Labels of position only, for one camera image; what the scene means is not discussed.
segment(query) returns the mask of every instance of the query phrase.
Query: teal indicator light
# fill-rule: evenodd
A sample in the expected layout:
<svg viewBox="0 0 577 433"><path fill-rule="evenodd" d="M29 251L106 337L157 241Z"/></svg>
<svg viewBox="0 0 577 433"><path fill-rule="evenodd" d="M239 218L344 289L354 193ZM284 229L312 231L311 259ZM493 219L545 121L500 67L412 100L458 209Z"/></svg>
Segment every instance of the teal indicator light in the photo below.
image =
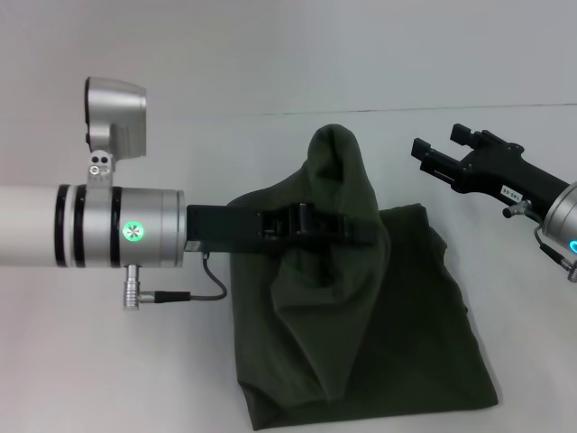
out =
<svg viewBox="0 0 577 433"><path fill-rule="evenodd" d="M127 241L138 242L144 236L144 227L138 221L130 221L124 225L123 235Z"/></svg>

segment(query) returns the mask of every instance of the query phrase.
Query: black clamp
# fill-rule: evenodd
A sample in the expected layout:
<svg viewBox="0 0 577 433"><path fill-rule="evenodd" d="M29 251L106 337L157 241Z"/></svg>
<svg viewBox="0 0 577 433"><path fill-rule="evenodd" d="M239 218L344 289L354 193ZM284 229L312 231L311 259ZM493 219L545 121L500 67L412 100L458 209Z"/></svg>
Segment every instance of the black clamp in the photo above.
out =
<svg viewBox="0 0 577 433"><path fill-rule="evenodd" d="M411 155L421 161L422 171L448 183L456 192L488 194L508 206L527 200L533 212L545 218L555 199L568 186L524 161L522 146L507 143L489 131L472 134L469 128L455 124L451 140L471 147L472 152L457 161L416 138Z"/></svg>
<svg viewBox="0 0 577 433"><path fill-rule="evenodd" d="M378 227L369 221L294 203L273 210L247 207L187 207L186 251L281 253L288 247L318 250L329 244L371 245Z"/></svg>

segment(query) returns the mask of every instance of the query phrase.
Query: cable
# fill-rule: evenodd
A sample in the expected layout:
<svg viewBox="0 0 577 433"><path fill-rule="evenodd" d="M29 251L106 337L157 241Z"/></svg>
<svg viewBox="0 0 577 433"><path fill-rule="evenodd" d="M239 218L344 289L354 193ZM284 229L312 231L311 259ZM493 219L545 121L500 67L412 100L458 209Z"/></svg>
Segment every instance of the cable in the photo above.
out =
<svg viewBox="0 0 577 433"><path fill-rule="evenodd" d="M533 235L535 235L535 239L539 243L539 246L541 246L543 241L541 240L541 237L539 237L539 230L543 228L543 218L532 210L528 209L525 210L524 214L528 217L532 217L538 223L538 226L535 227L535 230L533 230Z"/></svg>
<svg viewBox="0 0 577 433"><path fill-rule="evenodd" d="M545 244L541 240L541 237L539 236L539 230L543 228L543 218L529 209L525 209L523 214L527 217L533 218L538 223L538 226L535 227L535 230L533 230L533 234L535 235L535 239L539 243L539 249L543 251L545 254L547 254L549 258L551 258L555 263L560 265L566 271L569 271L571 269L571 262L569 261L569 259L564 257L561 253L558 253L555 249L553 249L549 245Z"/></svg>
<svg viewBox="0 0 577 433"><path fill-rule="evenodd" d="M226 298L228 294L228 290L226 286L223 284L222 281L218 280L215 275L210 272L208 269L208 258L210 257L210 253L203 253L202 255L202 266L205 268L206 275L216 283L218 287L223 291L220 295L212 295L212 296L199 296L199 295L190 295L190 300L220 300Z"/></svg>

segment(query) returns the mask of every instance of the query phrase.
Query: crumpled fabric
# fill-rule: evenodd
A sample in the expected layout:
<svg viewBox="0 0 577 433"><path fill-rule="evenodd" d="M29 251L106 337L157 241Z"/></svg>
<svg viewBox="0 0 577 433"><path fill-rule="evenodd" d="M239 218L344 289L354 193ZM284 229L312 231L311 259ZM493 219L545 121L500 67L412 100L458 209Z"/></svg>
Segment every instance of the crumpled fabric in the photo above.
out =
<svg viewBox="0 0 577 433"><path fill-rule="evenodd" d="M236 371L253 428L497 404L446 244L420 205L378 210L346 128L319 129L300 170L229 206L297 202L372 221L378 241L231 254Z"/></svg>

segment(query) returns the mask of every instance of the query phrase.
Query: label sticker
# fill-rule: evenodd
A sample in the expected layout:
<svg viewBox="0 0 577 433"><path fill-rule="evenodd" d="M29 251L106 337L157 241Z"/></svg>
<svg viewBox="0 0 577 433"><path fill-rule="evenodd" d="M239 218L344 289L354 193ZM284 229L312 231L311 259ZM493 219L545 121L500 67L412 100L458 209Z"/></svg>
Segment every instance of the label sticker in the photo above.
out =
<svg viewBox="0 0 577 433"><path fill-rule="evenodd" d="M515 200L517 203L523 199L523 195L516 192L514 189L506 187L505 185L503 185L503 188L501 188L501 194L503 196L505 196L506 198L510 198L511 200Z"/></svg>

